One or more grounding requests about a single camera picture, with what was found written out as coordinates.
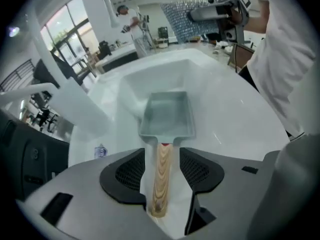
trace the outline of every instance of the black mesh grille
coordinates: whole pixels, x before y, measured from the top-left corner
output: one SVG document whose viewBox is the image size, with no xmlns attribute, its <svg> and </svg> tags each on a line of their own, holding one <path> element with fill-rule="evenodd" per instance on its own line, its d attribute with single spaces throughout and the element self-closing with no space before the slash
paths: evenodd
<svg viewBox="0 0 320 240">
<path fill-rule="evenodd" d="M 140 153 L 133 159 L 120 165 L 115 171 L 115 178 L 127 188 L 140 191 L 140 181 L 145 172 L 145 154 Z"/>
<path fill-rule="evenodd" d="M 186 154 L 180 156 L 180 169 L 191 188 L 205 180 L 210 172 L 208 166 Z"/>
</svg>

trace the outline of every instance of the desk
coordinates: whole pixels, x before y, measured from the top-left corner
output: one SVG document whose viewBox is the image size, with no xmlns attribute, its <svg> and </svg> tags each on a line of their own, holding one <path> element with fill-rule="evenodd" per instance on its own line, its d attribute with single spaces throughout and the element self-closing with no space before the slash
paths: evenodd
<svg viewBox="0 0 320 240">
<path fill-rule="evenodd" d="M 134 44 L 128 44 L 111 52 L 102 60 L 95 64 L 95 67 L 104 74 L 109 70 L 117 68 L 123 64 L 135 61 L 138 59 L 136 47 Z"/>
<path fill-rule="evenodd" d="M 289 138 L 277 115 L 227 67 L 197 49 L 183 49 L 144 57 L 100 75 L 88 96 L 109 118 L 101 122 L 108 131 L 94 137 L 75 126 L 68 166 L 93 160 L 100 144 L 108 156 L 138 148 L 151 156 L 157 143 L 140 138 L 137 118 L 143 116 L 150 93 L 172 90 L 187 91 L 194 117 L 196 137 L 181 141 L 180 147 L 257 161 L 281 150 Z"/>
</svg>

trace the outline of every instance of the railing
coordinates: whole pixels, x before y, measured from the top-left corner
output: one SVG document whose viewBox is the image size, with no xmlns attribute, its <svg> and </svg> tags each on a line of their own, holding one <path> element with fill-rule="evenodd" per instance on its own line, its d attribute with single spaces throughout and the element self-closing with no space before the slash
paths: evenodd
<svg viewBox="0 0 320 240">
<path fill-rule="evenodd" d="M 8 75 L 2 83 L 0 83 L 0 92 L 8 92 L 14 90 L 15 87 L 26 77 L 32 76 L 35 66 L 31 59 L 18 66 L 10 75 Z"/>
</svg>

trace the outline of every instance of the window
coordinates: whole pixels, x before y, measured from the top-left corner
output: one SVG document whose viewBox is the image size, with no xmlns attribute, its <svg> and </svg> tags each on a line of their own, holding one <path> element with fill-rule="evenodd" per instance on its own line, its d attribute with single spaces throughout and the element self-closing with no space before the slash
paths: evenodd
<svg viewBox="0 0 320 240">
<path fill-rule="evenodd" d="M 58 10 L 41 30 L 49 51 L 72 66 L 75 73 L 86 68 L 86 48 L 95 53 L 99 43 L 82 0 L 71 0 Z"/>
<path fill-rule="evenodd" d="M 68 32 L 75 27 L 72 23 L 66 5 L 52 16 L 52 18 L 46 23 L 46 26 L 55 44 L 65 38 Z"/>
<path fill-rule="evenodd" d="M 43 38 L 43 41 L 47 47 L 47 49 L 49 51 L 51 51 L 53 49 L 53 46 L 52 46 L 52 39 L 48 33 L 48 29 L 46 26 L 44 26 L 41 30 L 41 35 L 42 35 L 42 38 Z"/>
<path fill-rule="evenodd" d="M 82 0 L 72 0 L 67 3 L 69 8 L 70 15 L 73 19 L 75 25 L 83 22 L 85 19 L 88 18 L 87 12 Z"/>
<path fill-rule="evenodd" d="M 99 51 L 99 42 L 96 38 L 96 35 L 94 33 L 94 30 L 92 29 L 90 22 L 80 27 L 78 29 L 78 33 L 81 36 L 84 45 L 89 48 L 89 51 L 91 53 Z"/>
</svg>

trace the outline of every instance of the black chair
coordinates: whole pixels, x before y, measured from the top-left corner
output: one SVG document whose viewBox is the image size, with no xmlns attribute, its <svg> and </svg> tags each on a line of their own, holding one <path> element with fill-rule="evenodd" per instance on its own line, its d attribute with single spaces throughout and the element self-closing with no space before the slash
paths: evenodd
<svg viewBox="0 0 320 240">
<path fill-rule="evenodd" d="M 74 69 L 65 61 L 59 59 L 56 55 L 52 54 L 54 61 L 57 63 L 58 67 L 60 68 L 61 72 L 65 76 L 65 78 L 74 78 L 74 80 L 78 83 L 78 85 L 82 85 L 83 80 L 85 77 L 90 74 L 90 71 L 87 70 L 84 73 L 81 74 L 80 77 L 77 76 Z M 53 78 L 53 76 L 49 73 L 47 67 L 45 66 L 42 59 L 39 60 L 39 62 L 36 64 L 33 77 L 38 80 L 40 83 L 52 83 L 57 88 L 59 88 L 59 84 L 56 82 L 56 80 Z"/>
</svg>

